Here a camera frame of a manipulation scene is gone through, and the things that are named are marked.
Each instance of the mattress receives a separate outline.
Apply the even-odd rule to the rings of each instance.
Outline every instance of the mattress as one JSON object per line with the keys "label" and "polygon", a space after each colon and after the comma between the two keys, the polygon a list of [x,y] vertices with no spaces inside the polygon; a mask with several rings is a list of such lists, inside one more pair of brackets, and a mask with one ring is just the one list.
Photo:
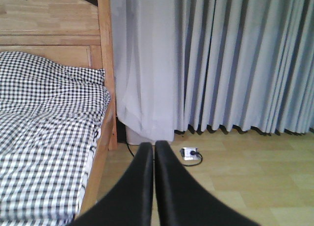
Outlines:
{"label": "mattress", "polygon": [[0,53],[0,225],[65,225],[79,212],[110,101],[104,70]]}

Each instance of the curtain fold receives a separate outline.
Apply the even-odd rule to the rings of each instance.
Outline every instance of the curtain fold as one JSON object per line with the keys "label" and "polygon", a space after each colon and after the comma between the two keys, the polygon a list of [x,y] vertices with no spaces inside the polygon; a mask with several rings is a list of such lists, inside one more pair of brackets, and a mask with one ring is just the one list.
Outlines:
{"label": "curtain fold", "polygon": [[112,0],[117,112],[175,129],[314,127],[314,0]]}

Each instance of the bedpost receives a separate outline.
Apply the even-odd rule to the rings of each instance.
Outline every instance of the bedpost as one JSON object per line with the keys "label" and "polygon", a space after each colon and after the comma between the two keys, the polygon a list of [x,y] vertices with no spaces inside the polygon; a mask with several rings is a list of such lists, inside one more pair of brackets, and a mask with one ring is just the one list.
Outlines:
{"label": "bedpost", "polygon": [[103,68],[106,70],[105,85],[110,92],[114,116],[113,129],[109,143],[109,150],[117,148],[116,128],[116,98],[113,72],[113,44],[111,31],[110,0],[98,0],[99,27],[102,47]]}

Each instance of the power outlet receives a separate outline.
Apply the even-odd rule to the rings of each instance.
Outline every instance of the power outlet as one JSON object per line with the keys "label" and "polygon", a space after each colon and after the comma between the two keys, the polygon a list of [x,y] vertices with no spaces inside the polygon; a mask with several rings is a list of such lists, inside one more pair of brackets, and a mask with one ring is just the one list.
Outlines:
{"label": "power outlet", "polygon": [[191,155],[191,151],[196,151],[196,147],[184,147],[180,150],[181,156],[185,161],[190,161],[190,160],[198,160],[197,155]]}

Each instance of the power cord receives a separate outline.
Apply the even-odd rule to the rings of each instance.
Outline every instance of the power cord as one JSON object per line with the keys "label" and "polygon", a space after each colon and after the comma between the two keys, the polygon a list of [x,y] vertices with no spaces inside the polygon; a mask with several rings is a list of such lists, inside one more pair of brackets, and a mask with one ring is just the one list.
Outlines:
{"label": "power cord", "polygon": [[187,166],[187,167],[192,167],[192,166],[198,166],[199,164],[201,164],[201,163],[203,162],[203,156],[202,156],[202,154],[199,153],[198,151],[191,151],[191,152],[190,152],[190,155],[191,155],[191,156],[196,155],[197,157],[200,158],[200,161],[199,161],[198,163],[195,163],[195,164],[190,164],[190,165],[188,165],[188,164],[182,164],[182,165]]}
{"label": "power cord", "polygon": [[131,153],[132,157],[134,157],[134,153],[132,152],[130,145],[128,144],[128,142],[126,141],[126,145],[128,147],[129,152]]}
{"label": "power cord", "polygon": [[[132,152],[129,143],[126,141],[125,144],[127,145],[128,150],[129,150],[130,154],[132,155],[132,157],[134,157],[134,153]],[[203,156],[202,156],[202,154],[199,153],[198,151],[191,151],[191,152],[190,152],[190,155],[191,155],[191,156],[196,155],[197,157],[200,158],[200,161],[199,161],[198,163],[190,164],[190,165],[188,165],[188,164],[182,164],[183,166],[186,166],[186,167],[198,166],[199,164],[201,164],[201,163],[203,162]]]}

